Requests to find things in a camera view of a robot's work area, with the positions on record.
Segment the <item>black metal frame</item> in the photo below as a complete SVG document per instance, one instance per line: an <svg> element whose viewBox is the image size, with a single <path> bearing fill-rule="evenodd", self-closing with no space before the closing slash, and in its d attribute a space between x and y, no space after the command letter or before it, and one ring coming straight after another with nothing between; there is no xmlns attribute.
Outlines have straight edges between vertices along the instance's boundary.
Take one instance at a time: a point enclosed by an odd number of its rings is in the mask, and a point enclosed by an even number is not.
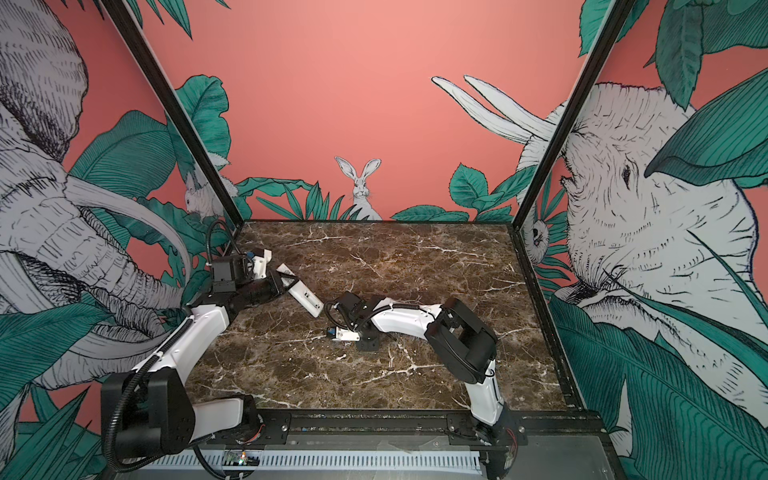
<svg viewBox="0 0 768 480"><path fill-rule="evenodd" d="M101 1L115 28L120 32L139 68L141 68L154 93L162 103L163 108L165 108L170 121L173 122L182 140L184 140L187 148L189 148L192 157L205 174L210 186L214 189L214 193L221 200L224 210L227 212L230 220L232 220L232 223L234 223L235 232L239 232L243 226L243 218L240 215L240 211L227 193L227 189L224 188L216 168L208 160L208 153L202 140L197 135L197 131L195 131L190 118L187 116L187 112L184 111L184 107L179 103L176 91L168 82L160 64L157 63L157 59L147 45L144 35L139 30L139 27L136 26L133 15L128 11L123 0Z"/></svg>

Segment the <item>cable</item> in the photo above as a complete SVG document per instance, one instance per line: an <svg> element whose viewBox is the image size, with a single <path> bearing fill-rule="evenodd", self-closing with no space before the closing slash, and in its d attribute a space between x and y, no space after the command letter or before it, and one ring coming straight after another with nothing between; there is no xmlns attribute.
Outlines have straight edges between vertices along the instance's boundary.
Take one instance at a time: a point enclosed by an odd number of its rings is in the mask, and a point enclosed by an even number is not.
<svg viewBox="0 0 768 480"><path fill-rule="evenodd" d="M144 362L141 368L139 368L138 372L136 372L134 376L131 377L131 381L128 382L127 387L123 389L123 394L118 400L117 405L114 407L112 417L110 417L109 423L107 424L107 431L104 434L104 445L106 447L104 449L104 457L107 460L107 465L109 465L109 468L114 470L115 473L132 472L163 457L163 455L156 455L153 457L144 457L131 463L121 462L114 451L114 444L118 438L118 425L120 425L122 422L125 407L128 406L128 403L134 396L136 387L138 387L141 380L144 379L144 377L147 375L147 372L149 372L149 369L152 368L152 366L162 357L166 348L176 343L176 341L178 341L179 338L181 338L181 336L184 335L184 333L192 326L192 323L193 322L190 321L189 317L184 319L184 323L179 326L179 328L176 330L176 333L174 333L169 339L160 345L160 348L157 349L156 353L154 353L150 358L147 359L146 362Z"/></svg>
<svg viewBox="0 0 768 480"><path fill-rule="evenodd" d="M208 472L209 475L215 478L218 478L219 480L231 480L233 478L232 475L221 475L219 472L211 468L211 466L206 461L205 457L203 457L203 453L200 451L199 445L193 446L192 449L194 450L194 456L197 457L197 461L200 462L200 465L202 465L203 470ZM248 473L240 472L240 474L234 478L246 478L252 473L253 473L253 470L249 470Z"/></svg>

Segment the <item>coral pink background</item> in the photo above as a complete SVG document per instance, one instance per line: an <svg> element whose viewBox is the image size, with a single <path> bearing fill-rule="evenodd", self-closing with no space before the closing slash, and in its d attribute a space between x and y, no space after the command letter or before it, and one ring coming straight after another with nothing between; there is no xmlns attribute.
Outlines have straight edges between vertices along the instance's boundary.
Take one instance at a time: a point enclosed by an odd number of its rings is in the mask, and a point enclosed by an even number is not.
<svg viewBox="0 0 768 480"><path fill-rule="evenodd" d="M477 125L431 77L469 88L470 74L544 117L584 62L581 2L572 0L227 4L187 2L194 40L142 5L144 33L175 88L198 74L223 82L232 164L222 174L319 180L332 199L346 195L344 210L353 182L333 158L358 173L381 158L368 186L384 219L418 204L474 214L449 196L457 166L482 171L492 189L518 163L521 145ZM250 205L254 218L281 218Z"/></svg>
<svg viewBox="0 0 768 480"><path fill-rule="evenodd" d="M662 86L655 66L651 65L644 68L643 65L656 49L656 37L665 4L666 0L650 1L645 12L627 36L611 50L611 56L608 57L603 67L598 79L599 82L609 81L648 88ZM720 53L704 55L696 91L690 102L694 107L701 108L708 101L766 67L768 67L768 50L733 47ZM560 178L569 175L564 162L559 160L553 168L550 197L553 197L560 190L557 187ZM758 225L768 222L768 188L750 188L746 189L744 193L755 210ZM541 194L539 194L537 203L540 204L541 200ZM565 210L567 205L568 202L564 198L556 212ZM562 253L556 257L570 263L567 253ZM768 265L768 244L761 242L758 243L753 261L753 275L757 287L763 292L768 289L768 268L763 267L766 265ZM572 283L570 280L555 281L563 286Z"/></svg>

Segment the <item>wall mural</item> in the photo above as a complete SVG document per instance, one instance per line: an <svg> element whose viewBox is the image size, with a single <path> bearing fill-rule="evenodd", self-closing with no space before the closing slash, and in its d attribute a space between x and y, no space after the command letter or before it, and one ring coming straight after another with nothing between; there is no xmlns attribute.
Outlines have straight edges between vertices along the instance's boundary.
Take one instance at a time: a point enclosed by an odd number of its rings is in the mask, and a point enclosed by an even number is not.
<svg viewBox="0 0 768 480"><path fill-rule="evenodd" d="M583 40L608 4L584 3ZM578 387L632 479L768 478L768 306L753 278L762 206L746 195L768 178L768 69L690 105L705 55L766 48L767 32L764 0L668 0L646 64L663 87L595 85L526 218ZM528 142L521 166L537 163L530 145L546 132L531 126L557 111L538 119L467 80L507 118L439 84L490 131Z"/></svg>

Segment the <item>brown marble surface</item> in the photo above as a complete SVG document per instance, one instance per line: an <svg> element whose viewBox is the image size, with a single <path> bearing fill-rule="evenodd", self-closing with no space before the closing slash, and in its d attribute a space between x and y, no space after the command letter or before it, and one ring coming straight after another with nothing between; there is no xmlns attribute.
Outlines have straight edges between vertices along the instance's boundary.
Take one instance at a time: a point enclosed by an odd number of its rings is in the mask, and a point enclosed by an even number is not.
<svg viewBox="0 0 768 480"><path fill-rule="evenodd" d="M408 303L456 296L500 337L496 375L512 409L565 409L551 358L504 225L249 223L241 249L267 247L322 300L345 290ZM325 338L290 295L244 310L187 380L193 402L233 392L268 408L457 409L463 383L429 344L382 336L376 353Z"/></svg>

